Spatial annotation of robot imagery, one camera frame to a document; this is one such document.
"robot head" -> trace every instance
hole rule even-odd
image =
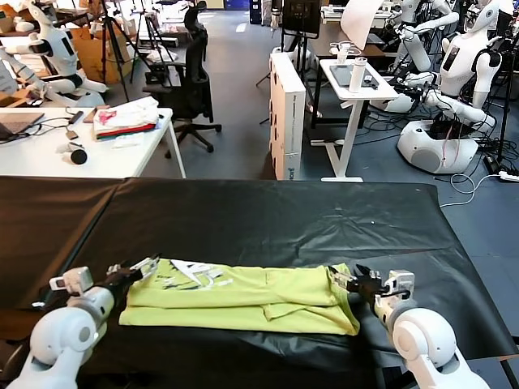
[[[499,0],[490,1],[482,10],[472,6],[465,19],[465,30],[467,32],[477,32],[488,28],[497,18],[500,10]]]
[[[31,16],[38,21],[39,24],[52,25],[53,21],[50,19],[52,15],[52,3],[43,3],[38,0],[27,0],[25,1]]]

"power strip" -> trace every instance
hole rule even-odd
[[[513,176],[512,174],[508,174],[505,171],[500,171],[500,179],[503,181],[519,182],[519,176]]]

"cable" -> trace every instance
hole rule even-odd
[[[361,143],[354,143],[354,146],[360,146],[361,144],[380,142],[382,140],[395,138],[396,136],[400,136],[400,134],[390,135],[390,136],[386,136],[385,138],[380,138],[380,139],[367,140],[366,142],[361,142]]]
[[[466,180],[470,181],[470,183],[472,184],[472,190],[469,190],[468,192],[465,192],[464,190],[460,190],[458,188],[456,188],[454,186],[455,183],[457,182],[453,182],[453,178],[455,178],[456,176],[462,176],[462,177],[465,177]],[[454,190],[456,192],[459,192],[459,193],[462,193],[464,195],[470,195],[470,199],[468,199],[467,201],[463,201],[461,203],[447,203],[447,204],[443,204],[443,205],[440,205],[440,208],[443,208],[443,207],[452,207],[454,205],[465,205],[465,204],[468,204],[470,203],[473,199],[474,199],[474,196],[476,195],[476,190],[479,188],[479,185],[481,185],[481,183],[483,182],[483,180],[489,178],[489,177],[498,177],[499,174],[488,174],[487,176],[483,177],[481,180],[479,180],[478,184],[475,185],[474,184],[474,181],[472,181],[472,178],[470,178],[469,176],[467,176],[466,174],[463,174],[463,173],[456,173],[456,174],[453,174],[451,176],[451,186],[454,188]]]

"folded shirt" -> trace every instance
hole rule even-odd
[[[334,266],[348,272],[345,264]],[[230,267],[161,259],[132,285],[119,323],[357,335],[347,292],[315,268]]]

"paper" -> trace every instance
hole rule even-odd
[[[119,135],[114,142],[112,148],[134,147],[143,144],[144,132],[138,132],[132,135]]]
[[[366,46],[367,34],[377,10],[384,0],[350,0],[342,13],[341,28],[350,41],[361,50]]]

